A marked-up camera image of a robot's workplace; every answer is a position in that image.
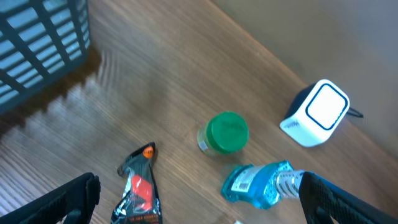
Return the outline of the green lid jar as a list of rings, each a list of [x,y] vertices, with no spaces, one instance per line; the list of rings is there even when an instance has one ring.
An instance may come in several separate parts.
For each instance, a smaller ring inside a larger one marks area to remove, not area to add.
[[[233,111],[214,116],[197,133],[198,147],[208,156],[234,154],[242,150],[248,140],[246,121]]]

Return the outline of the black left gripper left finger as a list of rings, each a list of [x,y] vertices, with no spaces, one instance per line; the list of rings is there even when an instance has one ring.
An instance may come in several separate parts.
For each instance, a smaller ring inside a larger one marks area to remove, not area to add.
[[[1,223],[79,223],[88,224],[99,204],[101,184],[91,172],[67,182],[11,213]]]

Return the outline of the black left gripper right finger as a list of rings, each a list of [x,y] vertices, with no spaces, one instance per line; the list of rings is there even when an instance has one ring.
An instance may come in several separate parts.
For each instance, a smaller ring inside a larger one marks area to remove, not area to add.
[[[307,223],[396,224],[397,219],[333,185],[313,172],[304,172],[299,199]]]

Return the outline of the black red snack packet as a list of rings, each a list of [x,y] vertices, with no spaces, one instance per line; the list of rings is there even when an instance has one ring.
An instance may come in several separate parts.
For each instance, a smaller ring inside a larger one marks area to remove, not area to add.
[[[162,224],[160,197],[152,170],[156,145],[150,142],[132,152],[118,167],[127,178],[121,201],[111,215],[111,224]]]

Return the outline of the blue mouthwash bottle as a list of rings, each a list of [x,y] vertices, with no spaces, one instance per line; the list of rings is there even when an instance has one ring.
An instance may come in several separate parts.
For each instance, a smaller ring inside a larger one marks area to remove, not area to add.
[[[229,202],[247,202],[267,210],[284,198],[298,199],[303,175],[289,161],[239,166],[225,180],[221,194]]]

